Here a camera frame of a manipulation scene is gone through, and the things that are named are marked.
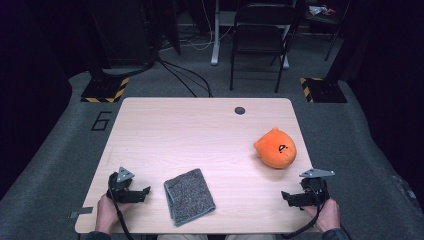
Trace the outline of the black folding chair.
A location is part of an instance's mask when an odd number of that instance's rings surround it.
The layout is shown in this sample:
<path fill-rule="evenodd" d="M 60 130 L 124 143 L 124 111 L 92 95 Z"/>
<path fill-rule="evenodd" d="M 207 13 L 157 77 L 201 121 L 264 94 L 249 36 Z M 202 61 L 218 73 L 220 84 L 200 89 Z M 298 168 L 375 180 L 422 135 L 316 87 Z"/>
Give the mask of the black folding chair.
<path fill-rule="evenodd" d="M 275 85 L 279 91 L 284 61 L 288 51 L 289 35 L 297 20 L 296 10 L 281 3 L 249 3 L 235 14 L 232 34 L 230 90 L 234 86 L 237 55 L 271 56 L 280 66 Z"/>

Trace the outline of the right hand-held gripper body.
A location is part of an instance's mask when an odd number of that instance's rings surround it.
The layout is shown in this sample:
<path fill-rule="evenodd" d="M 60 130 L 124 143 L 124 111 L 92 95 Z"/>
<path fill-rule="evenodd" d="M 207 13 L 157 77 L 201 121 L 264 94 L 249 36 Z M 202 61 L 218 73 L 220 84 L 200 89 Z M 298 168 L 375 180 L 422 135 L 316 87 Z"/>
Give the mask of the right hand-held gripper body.
<path fill-rule="evenodd" d="M 314 168 L 301 173 L 300 177 L 302 177 L 302 180 L 300 184 L 304 191 L 301 205 L 319 206 L 325 203 L 330 197 L 325 177 L 334 175 L 334 171 Z"/>

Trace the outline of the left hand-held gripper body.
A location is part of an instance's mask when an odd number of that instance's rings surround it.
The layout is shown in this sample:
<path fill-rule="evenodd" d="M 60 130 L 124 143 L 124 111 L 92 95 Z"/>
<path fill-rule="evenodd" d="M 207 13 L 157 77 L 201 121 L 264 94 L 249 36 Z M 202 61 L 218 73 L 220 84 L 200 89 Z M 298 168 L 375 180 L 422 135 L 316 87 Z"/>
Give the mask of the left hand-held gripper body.
<path fill-rule="evenodd" d="M 133 177 L 133 173 L 120 167 L 109 176 L 107 196 L 118 203 L 134 203 L 134 194 L 129 190 Z"/>

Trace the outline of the dark cabinet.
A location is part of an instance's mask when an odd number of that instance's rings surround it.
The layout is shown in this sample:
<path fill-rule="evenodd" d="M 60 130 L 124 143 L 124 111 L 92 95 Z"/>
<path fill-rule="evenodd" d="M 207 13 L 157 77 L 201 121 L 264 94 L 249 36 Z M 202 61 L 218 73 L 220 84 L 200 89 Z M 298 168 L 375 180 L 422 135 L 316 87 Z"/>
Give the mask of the dark cabinet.
<path fill-rule="evenodd" d="M 113 67 L 153 62 L 142 0 L 87 0 L 108 62 Z"/>

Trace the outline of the white desk leg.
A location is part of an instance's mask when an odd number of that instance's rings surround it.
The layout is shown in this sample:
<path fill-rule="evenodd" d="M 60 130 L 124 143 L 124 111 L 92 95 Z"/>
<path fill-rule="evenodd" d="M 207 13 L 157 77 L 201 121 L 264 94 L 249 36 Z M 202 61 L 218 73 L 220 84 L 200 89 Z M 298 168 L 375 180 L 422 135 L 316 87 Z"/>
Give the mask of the white desk leg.
<path fill-rule="evenodd" d="M 220 8 L 219 8 L 219 0 L 215 0 L 214 42 L 213 42 L 213 50 L 212 50 L 211 61 L 210 61 L 212 66 L 218 65 L 219 52 L 220 52 Z"/>

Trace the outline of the striped black stand base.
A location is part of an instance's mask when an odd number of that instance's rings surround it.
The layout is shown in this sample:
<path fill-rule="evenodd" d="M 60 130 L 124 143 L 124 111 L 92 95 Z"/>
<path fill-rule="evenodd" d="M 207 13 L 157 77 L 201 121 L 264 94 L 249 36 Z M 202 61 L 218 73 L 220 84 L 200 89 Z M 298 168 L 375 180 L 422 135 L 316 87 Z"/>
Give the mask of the striped black stand base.
<path fill-rule="evenodd" d="M 346 103 L 337 83 L 327 83 L 321 78 L 301 78 L 300 83 L 306 100 L 310 103 Z"/>
<path fill-rule="evenodd" d="M 104 80 L 92 78 L 81 94 L 81 101 L 90 103 L 118 102 L 128 81 L 128 78 L 122 77 L 111 77 Z"/>

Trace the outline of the grey towel cloth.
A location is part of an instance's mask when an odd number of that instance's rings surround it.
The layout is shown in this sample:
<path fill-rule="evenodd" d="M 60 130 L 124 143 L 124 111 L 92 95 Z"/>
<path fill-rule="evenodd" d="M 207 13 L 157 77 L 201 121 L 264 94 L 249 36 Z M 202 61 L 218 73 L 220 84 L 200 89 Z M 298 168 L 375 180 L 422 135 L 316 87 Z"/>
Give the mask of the grey towel cloth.
<path fill-rule="evenodd" d="M 164 182 L 170 217 L 180 227 L 216 209 L 200 169 L 193 169 Z"/>

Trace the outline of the person's left hand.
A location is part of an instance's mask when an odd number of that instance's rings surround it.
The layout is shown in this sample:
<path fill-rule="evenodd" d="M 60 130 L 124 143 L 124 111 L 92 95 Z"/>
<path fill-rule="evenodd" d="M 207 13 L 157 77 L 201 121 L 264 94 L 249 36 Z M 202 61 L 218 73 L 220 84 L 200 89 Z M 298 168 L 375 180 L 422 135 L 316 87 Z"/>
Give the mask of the person's left hand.
<path fill-rule="evenodd" d="M 97 217 L 95 230 L 110 234 L 112 228 L 118 223 L 117 212 L 125 213 L 133 206 L 133 203 L 118 203 L 115 208 L 113 201 L 106 195 L 102 195 L 97 204 Z"/>

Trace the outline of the person's right hand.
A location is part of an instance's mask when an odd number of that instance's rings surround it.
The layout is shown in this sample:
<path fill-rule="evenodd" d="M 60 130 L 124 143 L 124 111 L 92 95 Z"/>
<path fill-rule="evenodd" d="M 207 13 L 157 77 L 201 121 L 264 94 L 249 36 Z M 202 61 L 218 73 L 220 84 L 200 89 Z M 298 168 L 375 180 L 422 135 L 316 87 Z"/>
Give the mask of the person's right hand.
<path fill-rule="evenodd" d="M 315 226 L 322 233 L 341 227 L 338 203 L 330 198 L 321 208 Z"/>

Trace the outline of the orange plush toy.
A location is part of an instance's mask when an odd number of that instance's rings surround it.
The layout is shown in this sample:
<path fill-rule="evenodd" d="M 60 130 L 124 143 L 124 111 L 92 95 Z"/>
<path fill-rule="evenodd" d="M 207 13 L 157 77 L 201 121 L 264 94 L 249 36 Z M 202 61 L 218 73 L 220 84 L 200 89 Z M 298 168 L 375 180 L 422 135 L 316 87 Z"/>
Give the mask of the orange plush toy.
<path fill-rule="evenodd" d="M 261 161 L 275 169 L 285 169 L 295 160 L 297 148 L 292 138 L 277 127 L 253 143 Z"/>

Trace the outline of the grey tape strip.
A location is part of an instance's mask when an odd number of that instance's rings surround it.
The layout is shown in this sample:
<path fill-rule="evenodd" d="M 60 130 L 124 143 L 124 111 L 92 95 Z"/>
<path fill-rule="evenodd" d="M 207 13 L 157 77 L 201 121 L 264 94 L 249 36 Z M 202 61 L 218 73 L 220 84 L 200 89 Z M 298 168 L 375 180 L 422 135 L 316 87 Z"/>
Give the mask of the grey tape strip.
<path fill-rule="evenodd" d="M 91 214 L 93 211 L 93 207 L 82 207 L 78 210 L 72 211 L 68 218 L 70 219 L 76 219 L 78 218 L 79 215 L 84 215 L 84 214 Z"/>

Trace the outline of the clutter on dark side table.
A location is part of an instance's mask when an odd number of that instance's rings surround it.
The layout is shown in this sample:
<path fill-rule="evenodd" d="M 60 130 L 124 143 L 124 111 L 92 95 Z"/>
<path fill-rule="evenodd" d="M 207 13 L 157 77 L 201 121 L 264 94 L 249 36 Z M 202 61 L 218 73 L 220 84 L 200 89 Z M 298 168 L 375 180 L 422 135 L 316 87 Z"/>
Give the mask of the clutter on dark side table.
<path fill-rule="evenodd" d="M 325 16 L 331 16 L 335 14 L 335 11 L 331 8 L 327 8 L 325 5 L 322 6 L 309 6 L 308 11 L 311 15 L 325 15 Z"/>

